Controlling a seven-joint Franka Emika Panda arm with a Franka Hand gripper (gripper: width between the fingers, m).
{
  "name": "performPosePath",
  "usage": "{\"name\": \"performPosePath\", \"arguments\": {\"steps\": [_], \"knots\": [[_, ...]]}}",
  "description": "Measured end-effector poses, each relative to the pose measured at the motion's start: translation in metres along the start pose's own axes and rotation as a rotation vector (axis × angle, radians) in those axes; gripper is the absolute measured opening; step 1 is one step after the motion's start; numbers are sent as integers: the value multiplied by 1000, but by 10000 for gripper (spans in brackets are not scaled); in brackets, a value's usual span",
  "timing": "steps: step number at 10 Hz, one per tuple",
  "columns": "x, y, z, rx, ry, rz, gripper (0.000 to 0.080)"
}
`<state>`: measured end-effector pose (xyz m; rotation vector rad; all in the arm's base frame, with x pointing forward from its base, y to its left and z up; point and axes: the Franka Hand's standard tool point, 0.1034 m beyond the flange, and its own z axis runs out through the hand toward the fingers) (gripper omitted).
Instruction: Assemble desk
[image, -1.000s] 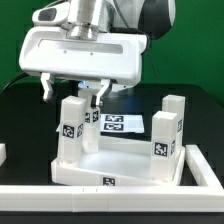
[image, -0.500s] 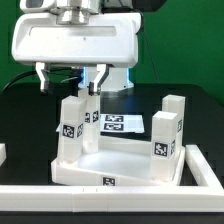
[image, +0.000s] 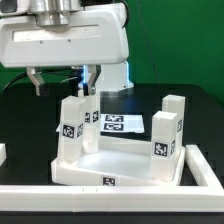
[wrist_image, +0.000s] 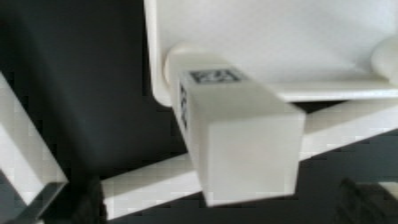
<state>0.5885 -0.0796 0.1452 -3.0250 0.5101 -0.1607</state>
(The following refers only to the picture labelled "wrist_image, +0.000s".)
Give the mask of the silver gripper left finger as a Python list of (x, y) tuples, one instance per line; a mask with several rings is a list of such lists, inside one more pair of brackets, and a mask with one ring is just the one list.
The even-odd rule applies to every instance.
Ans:
[(99, 177), (49, 182), (19, 215), (3, 224), (106, 224)]

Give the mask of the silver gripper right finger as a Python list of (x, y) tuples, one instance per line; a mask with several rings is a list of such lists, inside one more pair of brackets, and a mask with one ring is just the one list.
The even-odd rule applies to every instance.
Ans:
[(378, 183), (340, 181), (332, 224), (398, 224), (398, 199)]

